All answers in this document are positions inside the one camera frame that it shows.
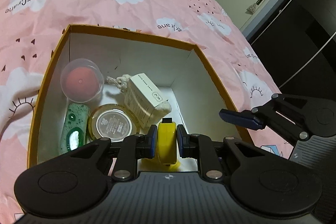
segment eyelash print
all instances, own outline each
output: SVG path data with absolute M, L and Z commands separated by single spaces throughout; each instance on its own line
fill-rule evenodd
M 250 93 L 251 93 L 251 97 L 250 97 L 250 98 L 252 98 L 252 94 L 253 94 L 253 92 L 254 92 L 255 90 L 259 91 L 259 92 L 260 92 L 260 95 L 263 96 L 263 94 L 261 93 L 262 90 L 260 90 L 260 87 L 257 88 L 257 86 L 256 86 L 256 87 L 252 86 L 252 89 L 251 89 L 251 92 L 250 92 Z
M 33 109 L 33 112 L 34 112 L 34 107 L 35 107 L 35 106 L 32 105 L 33 100 L 34 100 L 34 98 L 32 98 L 30 102 L 27 102 L 27 98 L 25 97 L 25 101 L 21 103 L 21 102 L 20 102 L 20 98 L 18 98 L 19 105 L 16 105 L 16 104 L 14 103 L 14 101 L 12 101 L 12 102 L 13 102 L 13 105 L 15 106 L 15 109 L 14 109 L 14 110 L 12 110 L 12 109 L 9 108 L 9 110 L 10 110 L 11 112 L 13 112 L 13 115 L 12 115 L 12 116 L 14 116 L 14 114 L 15 114 L 17 108 L 18 108 L 19 106 L 21 106 L 21 105 L 24 105 L 24 104 L 28 104 L 28 105 L 30 105 L 31 108 Z
M 212 24 L 212 22 L 211 22 L 211 21 L 207 21 L 206 23 L 209 23 L 209 24 L 211 24 L 211 26 L 215 26 L 215 24 Z

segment clear plastic cup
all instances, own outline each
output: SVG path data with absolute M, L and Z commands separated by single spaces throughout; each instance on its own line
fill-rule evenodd
M 75 103 L 87 103 L 103 90 L 104 77 L 91 60 L 79 58 L 65 66 L 60 84 L 64 95 Z

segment bed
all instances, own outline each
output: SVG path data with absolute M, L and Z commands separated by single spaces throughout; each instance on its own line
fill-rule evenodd
M 38 91 L 62 32 L 89 24 L 197 44 L 236 108 L 267 102 L 278 87 L 215 0 L 0 0 L 0 223 L 22 211 L 13 192 L 26 169 Z M 292 146 L 269 128 L 249 131 L 254 144 L 288 158 Z

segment green soap bar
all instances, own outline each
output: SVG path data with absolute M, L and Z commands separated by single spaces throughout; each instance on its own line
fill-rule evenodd
M 89 112 L 89 107 L 83 104 L 72 103 L 68 106 L 59 146 L 61 154 L 85 143 Z

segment yellow object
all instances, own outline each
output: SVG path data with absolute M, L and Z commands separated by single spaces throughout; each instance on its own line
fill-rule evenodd
M 177 160 L 176 123 L 171 118 L 163 118 L 157 127 L 157 146 L 155 157 L 144 163 L 154 165 L 156 171 L 176 172 L 180 166 Z

